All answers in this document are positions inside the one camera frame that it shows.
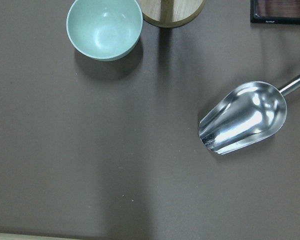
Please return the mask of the black framed tray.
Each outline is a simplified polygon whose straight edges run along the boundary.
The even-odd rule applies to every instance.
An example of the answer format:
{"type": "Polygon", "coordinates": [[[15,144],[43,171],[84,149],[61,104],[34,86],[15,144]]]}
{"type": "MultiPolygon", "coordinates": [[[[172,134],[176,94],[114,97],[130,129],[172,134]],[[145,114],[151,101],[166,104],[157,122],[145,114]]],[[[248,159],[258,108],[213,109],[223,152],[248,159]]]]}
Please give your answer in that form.
{"type": "Polygon", "coordinates": [[[250,22],[300,25],[300,0],[251,0],[250,22]]]}

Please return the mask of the steel scoop on table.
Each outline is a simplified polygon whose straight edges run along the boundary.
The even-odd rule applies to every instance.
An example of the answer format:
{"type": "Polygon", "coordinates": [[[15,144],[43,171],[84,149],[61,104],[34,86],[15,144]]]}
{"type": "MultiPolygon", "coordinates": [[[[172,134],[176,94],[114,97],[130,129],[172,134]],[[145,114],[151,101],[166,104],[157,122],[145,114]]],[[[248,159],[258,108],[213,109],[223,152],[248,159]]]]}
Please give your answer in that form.
{"type": "Polygon", "coordinates": [[[286,95],[298,88],[300,75],[281,88],[263,81],[239,85],[200,120],[200,140],[224,155],[271,137],[286,121],[286,95]]]}

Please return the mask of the mint green bowl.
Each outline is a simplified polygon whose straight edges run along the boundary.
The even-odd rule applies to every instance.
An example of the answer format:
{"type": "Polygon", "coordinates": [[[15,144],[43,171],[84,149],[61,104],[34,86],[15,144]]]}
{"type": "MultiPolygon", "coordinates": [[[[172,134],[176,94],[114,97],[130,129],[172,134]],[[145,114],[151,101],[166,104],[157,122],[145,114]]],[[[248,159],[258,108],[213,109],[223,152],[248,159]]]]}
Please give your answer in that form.
{"type": "Polygon", "coordinates": [[[67,36],[83,55],[115,61],[138,43],[143,14],[135,0],[76,0],[66,17],[67,36]]]}

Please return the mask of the wooden mug tree stand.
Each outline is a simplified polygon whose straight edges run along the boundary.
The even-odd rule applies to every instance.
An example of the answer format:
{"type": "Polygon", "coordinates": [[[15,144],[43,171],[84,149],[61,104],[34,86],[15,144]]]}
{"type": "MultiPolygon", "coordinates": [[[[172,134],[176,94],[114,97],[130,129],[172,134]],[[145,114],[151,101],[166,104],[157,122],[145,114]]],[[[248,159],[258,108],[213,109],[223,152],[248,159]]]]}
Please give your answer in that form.
{"type": "Polygon", "coordinates": [[[138,0],[143,19],[160,28],[177,28],[194,20],[205,0],[138,0]]]}

